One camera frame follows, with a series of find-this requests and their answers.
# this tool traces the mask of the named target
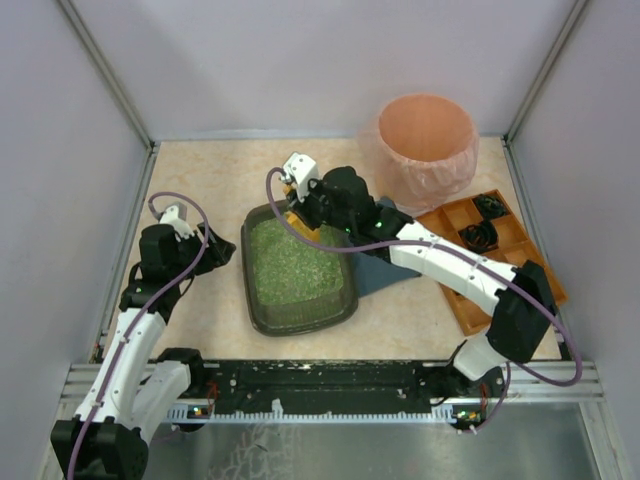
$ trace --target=dark gray tray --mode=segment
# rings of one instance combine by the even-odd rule
[[[286,209],[286,201],[278,202],[281,212]],[[349,318],[358,308],[358,291],[356,288],[350,256],[340,255],[343,284],[340,290],[286,305],[264,305],[258,300],[253,271],[253,252],[251,250],[251,230],[261,222],[274,218],[271,207],[263,205],[249,212],[242,225],[242,270],[244,272],[245,293],[249,316],[254,328],[269,336],[298,335],[314,332],[336,325]],[[335,232],[338,244],[346,246],[346,241],[339,232]]]

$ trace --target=gray floor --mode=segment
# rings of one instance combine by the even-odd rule
[[[152,444],[145,479],[599,478],[571,404],[507,405],[478,436],[446,425],[372,424],[168,432],[163,426]]]

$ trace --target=wooden tabletop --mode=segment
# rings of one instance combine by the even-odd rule
[[[464,336],[440,287],[426,277],[405,280],[360,299],[350,319],[326,330],[272,338],[253,329],[245,300],[240,227],[252,208],[267,202],[267,171],[282,166],[294,151],[315,159],[321,173],[340,165],[353,166],[377,198],[371,167],[352,139],[162,143],[149,194],[172,190],[193,198],[207,213],[214,231],[235,243],[238,251],[225,267],[195,279],[174,309],[154,356],[167,347],[192,347],[207,359],[448,359]],[[476,175],[451,200],[495,188],[521,219],[500,139],[482,138]],[[159,200],[157,207],[164,206]],[[192,227],[200,222],[195,211],[189,211],[188,221]],[[136,238],[153,223],[145,208]],[[138,260],[136,240],[129,268]],[[551,330],[534,358],[560,358]]]

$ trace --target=gray wall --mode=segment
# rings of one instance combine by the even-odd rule
[[[640,474],[640,3],[592,2],[516,153],[571,330]]]
[[[51,0],[0,16],[0,472],[35,478],[144,160]]]
[[[152,137],[186,139],[345,135],[417,90],[502,134],[573,0],[75,4]]]

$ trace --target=wooden organizer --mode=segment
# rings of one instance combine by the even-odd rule
[[[498,233],[498,245],[497,248],[483,253],[483,255],[492,260],[510,263],[518,267],[524,265],[527,260],[536,262],[538,265],[544,267],[556,304],[562,305],[565,303],[567,301],[567,294],[564,288],[560,285],[560,282],[549,265],[543,260],[542,255],[540,255],[540,252],[529,238],[529,235],[527,235],[524,227],[515,215],[513,215],[513,211],[502,195],[500,195],[500,192],[498,190],[492,190],[485,192],[485,195],[500,200],[506,208],[507,214],[491,220],[491,223]],[[456,245],[465,247],[458,232],[469,225],[480,223],[483,220],[480,211],[473,202],[473,199],[476,197],[477,195],[474,195],[473,197],[447,203],[419,217],[418,221],[433,233],[446,238]],[[444,285],[440,286],[465,335],[474,335],[491,323],[491,317],[480,310],[475,303]]]

